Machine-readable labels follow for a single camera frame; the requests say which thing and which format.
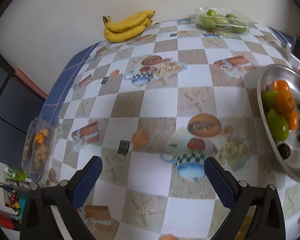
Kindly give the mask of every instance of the green fruit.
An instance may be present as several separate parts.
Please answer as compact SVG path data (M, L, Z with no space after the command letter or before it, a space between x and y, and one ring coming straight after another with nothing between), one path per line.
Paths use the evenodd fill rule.
M215 10L209 9L207 11L207 15L209 15L209 16L217 16L217 13L215 12Z
M275 105L275 98L277 97L278 91L277 90L270 90L265 92L262 95L262 102L263 105L270 110L271 108L274 108Z
M237 17L234 14L228 13L226 15L226 18L232 18L232 19L236 19Z
M247 27L232 27L234 33L245 33L247 29Z
M199 21L205 30L214 30L216 28L216 23L207 16L199 16Z
M266 116L271 135L274 139L284 141L288 138L289 128L285 117L275 109L270 109Z
M246 23L239 19L231 20L231 23L233 24L232 31L234 33L244 33L248 29Z
M229 24L229 21L226 18L215 17L213 20L217 24L218 28L225 28L227 24Z

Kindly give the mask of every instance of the plastic container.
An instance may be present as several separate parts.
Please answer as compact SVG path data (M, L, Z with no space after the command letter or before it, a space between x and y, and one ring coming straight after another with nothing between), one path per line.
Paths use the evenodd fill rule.
M41 136L44 142L36 140L36 135L43 133L48 136ZM47 159L50 155L50 145L53 137L53 127L42 119L36 117L29 126L25 146L23 149L21 167L28 175L30 173L42 175L44 172Z
M214 10L216 16L207 15L208 10ZM242 34L250 30L253 20L241 11L213 8L213 7L197 7L194 13L201 27L207 31L222 31L229 33Z

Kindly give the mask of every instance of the yellow banana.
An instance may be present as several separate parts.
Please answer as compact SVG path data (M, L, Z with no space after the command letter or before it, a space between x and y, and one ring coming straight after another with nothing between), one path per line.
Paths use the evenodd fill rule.
M149 19L147 18L146 27L149 26L149 25L151 25L151 23L152 23L152 20L149 20Z
M139 25L139 26L136 26L126 32L123 32L123 33L113 33L111 31L109 31L109 29L107 28L107 26L108 26L107 17L103 16L102 19L105 24L104 36L107 40L112 41L112 42L127 41L127 40L139 35L140 33L142 33L146 28L144 25Z
M140 12L140 13L134 14L118 23L113 23L109 19L107 28L111 32L115 32L115 33L126 32L126 31L142 24L146 18L147 18L147 13Z
M145 12L145 13L147 14L147 17L148 17L148 18L151 17L151 16L153 16L154 13L155 13L155 11L152 11L152 10L145 10L145 11L143 11L143 12Z
M141 23L140 25L144 25L144 26L148 26L152 23L152 20L149 20L148 18L146 18L143 23Z

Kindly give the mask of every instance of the white wall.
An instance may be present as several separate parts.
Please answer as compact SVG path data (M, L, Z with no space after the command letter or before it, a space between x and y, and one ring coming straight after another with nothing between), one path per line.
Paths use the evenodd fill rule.
M14 0L0 19L0 52L45 93L77 52L103 40L102 16L114 22L143 9L154 21L182 18L198 6L241 10L254 21L300 33L291 0Z

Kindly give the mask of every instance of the table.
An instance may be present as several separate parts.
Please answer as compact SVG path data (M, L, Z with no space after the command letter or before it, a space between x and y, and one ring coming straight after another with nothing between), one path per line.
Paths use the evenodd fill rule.
M41 112L57 127L42 186L55 185L48 181L50 169L56 182L70 179L98 155L103 172L86 203L109 207L113 231L88 224L97 239L155 240L169 233L210 239L229 210L202 170L180 164L200 166L200 156L214 156L237 180L277 186L287 239L295 239L300 183L276 161L256 92L262 67L291 67L281 40L258 24L250 33L227 35L202 31L189 18L155 23L133 40L102 41L80 52ZM189 157L194 148L196 160L180 154ZM171 151L179 155L173 164L167 163Z

